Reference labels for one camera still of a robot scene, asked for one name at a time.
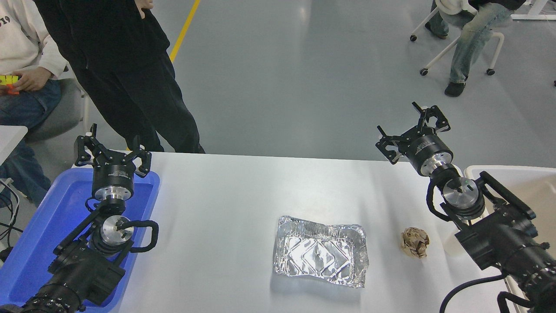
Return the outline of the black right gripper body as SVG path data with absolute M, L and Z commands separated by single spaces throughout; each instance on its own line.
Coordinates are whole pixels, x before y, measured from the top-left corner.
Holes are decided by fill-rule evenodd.
M 433 174 L 436 170 L 452 168 L 453 152 L 436 135 L 404 133 L 400 153 L 406 156 L 418 174 Z M 402 149 L 402 142 L 407 145 Z

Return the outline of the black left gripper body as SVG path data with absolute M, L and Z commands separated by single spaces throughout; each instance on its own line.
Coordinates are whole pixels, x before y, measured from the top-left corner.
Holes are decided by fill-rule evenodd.
M 130 156 L 113 151 L 95 154 L 93 161 L 92 191 L 97 192 L 110 186 L 133 190 L 135 165 Z

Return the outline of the person's left hand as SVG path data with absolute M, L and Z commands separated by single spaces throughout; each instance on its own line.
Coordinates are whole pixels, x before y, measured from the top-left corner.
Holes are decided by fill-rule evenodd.
M 35 69 L 14 71 L 13 75 L 20 77 L 13 84 L 14 90 L 34 92 L 42 89 L 53 76 L 53 73 L 42 66 L 38 66 Z

